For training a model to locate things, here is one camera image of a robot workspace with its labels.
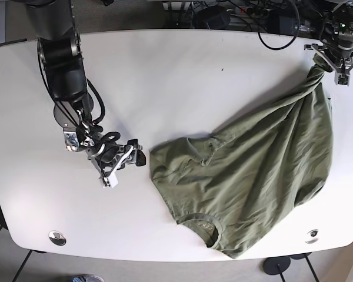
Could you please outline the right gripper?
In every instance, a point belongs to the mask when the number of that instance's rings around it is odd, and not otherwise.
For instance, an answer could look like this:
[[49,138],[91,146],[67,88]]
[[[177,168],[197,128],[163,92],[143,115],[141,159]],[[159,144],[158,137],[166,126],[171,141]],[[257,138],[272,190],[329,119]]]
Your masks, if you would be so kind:
[[146,156],[138,139],[131,139],[122,145],[117,143],[121,137],[118,132],[102,135],[97,131],[71,127],[63,128],[63,134],[66,148],[71,152],[85,152],[99,172],[100,179],[124,169],[126,165],[146,165]]

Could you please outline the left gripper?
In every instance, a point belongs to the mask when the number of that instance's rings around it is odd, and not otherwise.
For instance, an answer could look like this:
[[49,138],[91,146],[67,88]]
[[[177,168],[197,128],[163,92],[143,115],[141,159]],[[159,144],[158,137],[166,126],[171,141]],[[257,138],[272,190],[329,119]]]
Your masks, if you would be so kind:
[[304,46],[314,51],[335,71],[335,79],[349,79],[353,69],[353,11],[335,11],[324,14],[318,29],[321,45]]

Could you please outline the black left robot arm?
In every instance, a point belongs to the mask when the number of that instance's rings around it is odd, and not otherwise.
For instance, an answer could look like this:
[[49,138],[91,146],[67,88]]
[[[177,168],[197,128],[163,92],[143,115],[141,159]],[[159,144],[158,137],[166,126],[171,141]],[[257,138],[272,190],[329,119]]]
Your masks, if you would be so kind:
[[289,35],[291,41],[270,50],[289,47],[298,36],[316,39],[319,43],[306,44],[335,72],[337,85],[349,85],[353,69],[353,1],[288,1],[290,8],[272,8],[266,19],[265,30],[275,35]]

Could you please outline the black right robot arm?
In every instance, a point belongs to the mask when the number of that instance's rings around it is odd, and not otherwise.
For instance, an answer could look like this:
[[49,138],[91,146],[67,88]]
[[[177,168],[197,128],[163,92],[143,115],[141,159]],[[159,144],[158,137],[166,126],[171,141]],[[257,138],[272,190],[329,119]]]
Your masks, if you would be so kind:
[[81,40],[71,1],[24,1],[37,36],[38,65],[54,118],[62,128],[66,149],[85,152],[105,187],[114,187],[116,171],[126,165],[145,166],[138,139],[117,141],[118,132],[104,132],[106,111],[96,88],[85,75]]

